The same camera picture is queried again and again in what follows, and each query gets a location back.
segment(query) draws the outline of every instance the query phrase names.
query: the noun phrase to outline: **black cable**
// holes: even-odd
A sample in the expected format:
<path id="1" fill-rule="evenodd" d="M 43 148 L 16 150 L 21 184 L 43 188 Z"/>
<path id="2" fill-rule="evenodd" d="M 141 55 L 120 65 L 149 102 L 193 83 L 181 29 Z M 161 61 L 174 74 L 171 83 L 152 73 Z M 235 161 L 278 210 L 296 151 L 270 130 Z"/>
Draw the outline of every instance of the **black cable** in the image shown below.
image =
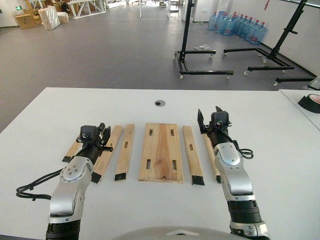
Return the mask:
<path id="1" fill-rule="evenodd" d="M 24 198 L 24 199 L 32 199 L 32 201 L 35 201 L 36 199 L 45 199 L 45 200 L 50 200 L 51 196 L 47 194 L 32 194 L 32 193 L 27 193 L 25 191 L 30 190 L 32 191 L 35 186 L 38 186 L 39 184 L 42 184 L 60 174 L 62 171 L 62 168 L 59 169 L 58 171 L 54 171 L 52 173 L 49 173 L 47 175 L 44 175 L 37 180 L 33 181 L 32 183 L 25 185 L 25 186 L 20 186 L 16 189 L 16 196 L 19 198 Z"/>
<path id="2" fill-rule="evenodd" d="M 227 133 L 225 133 L 224 131 L 221 131 L 221 133 L 227 138 L 229 139 L 230 142 L 235 143 L 235 141 L 233 141 L 231 139 L 231 137 L 229 137 L 229 135 Z M 237 144 L 234 144 L 235 148 L 239 151 L 239 153 L 242 155 L 242 157 L 244 157 L 245 159 L 253 159 L 254 158 L 254 151 L 252 151 L 251 149 L 248 148 L 239 148 L 237 146 Z"/>

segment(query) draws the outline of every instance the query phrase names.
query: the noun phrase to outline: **stand base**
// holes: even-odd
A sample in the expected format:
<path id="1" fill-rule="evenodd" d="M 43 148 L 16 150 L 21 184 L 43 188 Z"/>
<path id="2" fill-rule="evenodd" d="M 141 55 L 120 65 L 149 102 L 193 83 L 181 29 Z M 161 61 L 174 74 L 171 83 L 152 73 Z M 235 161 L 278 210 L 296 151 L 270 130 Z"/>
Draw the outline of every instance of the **stand base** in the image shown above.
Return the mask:
<path id="1" fill-rule="evenodd" d="M 216 50 L 213 51 L 185 51 L 184 54 L 182 51 L 175 51 L 174 58 L 176 59 L 179 66 L 180 78 L 183 78 L 183 75 L 228 75 L 228 78 L 232 76 L 235 72 L 232 70 L 219 70 L 219 71 L 193 71 L 189 70 L 187 63 L 185 61 L 186 54 L 209 54 L 212 58 L 214 54 L 216 54 Z"/>
<path id="2" fill-rule="evenodd" d="M 287 82 L 311 82 L 313 79 L 315 78 L 314 77 L 277 77 L 273 86 L 276 87 L 280 83 L 287 83 Z"/>
<path id="3" fill-rule="evenodd" d="M 260 55 L 263 55 L 266 57 L 266 59 L 263 61 L 264 63 L 266 63 L 266 60 L 271 60 L 274 63 L 278 64 L 279 66 L 249 66 L 247 68 L 248 71 L 252 72 L 252 71 L 271 71 L 271 70 L 291 70 L 294 69 L 294 66 L 290 66 L 288 63 L 280 60 L 279 58 L 277 58 L 276 56 L 270 56 L 270 54 L 268 52 L 266 52 L 265 50 L 261 49 L 261 48 L 238 48 L 238 49 L 224 49 L 223 50 L 223 54 L 222 55 L 226 55 L 226 53 L 231 53 L 231 52 L 247 52 L 247 51 L 256 51 L 258 52 Z"/>

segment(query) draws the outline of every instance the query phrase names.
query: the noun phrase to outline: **black metal stand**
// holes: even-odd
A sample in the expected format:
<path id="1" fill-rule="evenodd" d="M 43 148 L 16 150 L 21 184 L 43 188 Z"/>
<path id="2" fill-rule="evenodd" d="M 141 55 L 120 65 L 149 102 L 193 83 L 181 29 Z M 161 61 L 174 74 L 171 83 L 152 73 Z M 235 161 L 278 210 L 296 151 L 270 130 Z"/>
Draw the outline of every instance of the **black metal stand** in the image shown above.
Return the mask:
<path id="1" fill-rule="evenodd" d="M 265 56 L 265 59 L 263 59 L 263 63 L 266 64 L 268 62 L 268 60 L 271 60 L 274 63 L 278 64 L 278 66 L 249 66 L 247 68 L 247 71 L 244 72 L 244 75 L 248 75 L 249 72 L 252 72 L 252 71 L 282 70 L 285 73 L 286 70 L 288 70 L 288 69 L 294 69 L 295 67 L 290 66 L 288 63 L 280 60 L 277 57 L 277 54 L 279 53 L 280 47 L 283 44 L 283 42 L 285 41 L 285 39 L 289 33 L 298 34 L 296 31 L 293 31 L 293 29 L 294 29 L 296 23 L 298 22 L 301 14 L 304 12 L 303 8 L 306 5 L 306 2 L 307 2 L 307 0 L 301 0 L 301 2 L 299 3 L 297 9 L 295 10 L 295 12 L 292 16 L 290 22 L 288 23 L 288 25 L 284 29 L 282 36 L 280 37 L 277 44 L 271 50 L 270 53 L 266 52 L 265 50 L 263 50 L 261 48 L 242 48 L 242 49 L 224 49 L 222 55 L 226 56 L 227 53 L 231 53 L 231 52 L 256 51 L 259 53 L 259 55 Z"/>
<path id="2" fill-rule="evenodd" d="M 287 82 L 311 82 L 313 79 L 315 78 L 314 77 L 277 77 L 273 86 L 276 87 L 280 83 L 287 83 Z"/>
<path id="3" fill-rule="evenodd" d="M 209 54 L 209 57 L 212 58 L 214 54 L 216 54 L 216 50 L 212 51 L 186 51 L 187 46 L 187 39 L 188 39 L 188 31 L 189 31 L 189 24 L 190 24 L 190 16 L 191 16 L 191 9 L 194 7 L 192 3 L 193 0 L 188 0 L 188 6 L 186 10 L 186 17 L 185 17 L 185 25 L 184 25 L 184 33 L 183 33 L 183 41 L 182 41 L 182 50 L 175 51 L 174 57 L 177 60 L 179 66 L 179 73 L 180 79 L 184 77 L 184 75 L 227 75 L 227 79 L 230 78 L 234 74 L 232 70 L 219 70 L 219 71 L 192 71 L 189 70 L 187 63 L 186 63 L 186 54 Z"/>

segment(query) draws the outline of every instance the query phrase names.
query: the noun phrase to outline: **wooden slat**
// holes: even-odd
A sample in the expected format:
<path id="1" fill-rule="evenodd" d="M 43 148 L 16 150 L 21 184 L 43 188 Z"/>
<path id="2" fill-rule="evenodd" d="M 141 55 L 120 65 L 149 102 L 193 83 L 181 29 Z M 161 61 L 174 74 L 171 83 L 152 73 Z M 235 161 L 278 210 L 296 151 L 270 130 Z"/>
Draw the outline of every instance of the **wooden slat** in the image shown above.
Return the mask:
<path id="1" fill-rule="evenodd" d="M 134 139 L 135 125 L 127 124 L 124 129 L 124 138 L 122 142 L 120 156 L 115 171 L 114 180 L 124 180 L 129 169 L 132 143 Z"/>
<path id="2" fill-rule="evenodd" d="M 183 183 L 177 124 L 146 124 L 139 180 Z"/>
<path id="3" fill-rule="evenodd" d="M 31 6 L 29 0 L 24 0 L 24 1 L 25 1 L 26 6 L 28 7 L 28 9 L 34 9 L 34 8 Z"/>
<path id="4" fill-rule="evenodd" d="M 118 140 L 120 138 L 123 127 L 120 125 L 115 125 L 112 129 L 109 141 L 106 144 L 106 147 L 113 147 L 113 151 L 104 151 L 101 156 L 97 159 L 94 164 L 93 173 L 92 173 L 92 182 L 98 184 L 105 174 L 107 166 L 110 162 L 110 159 L 115 151 Z"/>
<path id="5" fill-rule="evenodd" d="M 192 184 L 205 185 L 192 128 L 191 126 L 182 126 L 182 131 Z"/>
<path id="6" fill-rule="evenodd" d="M 215 154 L 214 154 L 214 149 L 213 149 L 213 147 L 211 145 L 211 141 L 210 141 L 209 137 L 206 134 L 203 135 L 203 139 L 204 139 L 204 142 L 205 142 L 205 145 L 206 145 L 206 149 L 207 149 L 208 154 L 209 154 L 209 158 L 210 158 L 210 161 L 211 161 L 211 165 L 212 165 L 213 173 L 215 175 L 215 179 L 220 184 L 221 183 L 221 176 L 220 176 L 219 170 L 217 169 L 217 167 L 215 165 Z"/>
<path id="7" fill-rule="evenodd" d="M 82 143 L 74 141 L 74 143 L 70 147 L 69 151 L 65 154 L 65 156 L 64 156 L 62 161 L 66 162 L 66 163 L 69 163 L 71 158 L 74 155 L 76 155 L 80 151 L 81 148 L 82 148 Z"/>

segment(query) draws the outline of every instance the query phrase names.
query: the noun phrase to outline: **blue water jug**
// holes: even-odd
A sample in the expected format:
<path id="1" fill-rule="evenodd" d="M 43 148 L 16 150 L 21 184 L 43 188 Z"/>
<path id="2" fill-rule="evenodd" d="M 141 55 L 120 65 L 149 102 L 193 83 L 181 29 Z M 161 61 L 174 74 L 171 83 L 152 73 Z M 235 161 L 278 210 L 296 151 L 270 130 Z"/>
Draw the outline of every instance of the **blue water jug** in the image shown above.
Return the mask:
<path id="1" fill-rule="evenodd" d="M 250 25 L 249 26 L 249 28 L 247 30 L 246 37 L 245 37 L 246 41 L 250 41 L 252 35 L 254 34 L 255 29 L 258 28 L 258 27 L 260 27 L 259 26 L 259 20 L 256 20 L 254 25 Z"/>
<path id="2" fill-rule="evenodd" d="M 234 29 L 233 29 L 233 33 L 236 33 L 239 27 L 239 23 L 240 21 L 244 18 L 244 15 L 241 14 L 241 17 L 236 17 L 234 20 Z"/>
<path id="3" fill-rule="evenodd" d="M 238 25 L 238 27 L 236 29 L 236 34 L 239 35 L 239 36 L 241 36 L 241 34 L 242 34 L 243 30 L 244 30 L 244 25 L 245 25 L 245 22 L 247 21 L 247 17 L 248 16 L 245 16 L 244 19 L 241 19 L 239 21 L 239 25 Z"/>
<path id="4" fill-rule="evenodd" d="M 229 19 L 226 21 L 223 35 L 225 35 L 225 36 L 231 36 L 232 34 L 234 34 L 235 19 L 236 19 L 236 16 L 233 15 L 231 18 L 229 18 Z"/>
<path id="5" fill-rule="evenodd" d="M 251 24 L 252 24 L 252 17 L 250 17 L 249 21 L 244 22 L 243 31 L 241 33 L 242 38 L 246 38 L 248 33 L 248 28 L 250 27 Z"/>
<path id="6" fill-rule="evenodd" d="M 266 34 L 266 31 L 267 31 L 267 28 L 265 27 L 265 22 L 263 22 L 261 24 L 261 26 L 257 27 L 254 30 L 254 33 L 250 39 L 250 43 L 251 44 L 260 44 Z"/>
<path id="7" fill-rule="evenodd" d="M 225 12 L 223 14 L 223 17 L 219 18 L 216 27 L 215 27 L 215 32 L 218 34 L 222 34 L 225 31 L 226 24 L 227 24 L 227 13 Z"/>
<path id="8" fill-rule="evenodd" d="M 214 14 L 210 17 L 208 30 L 216 30 L 217 20 L 219 17 L 217 16 L 217 12 L 214 12 Z"/>

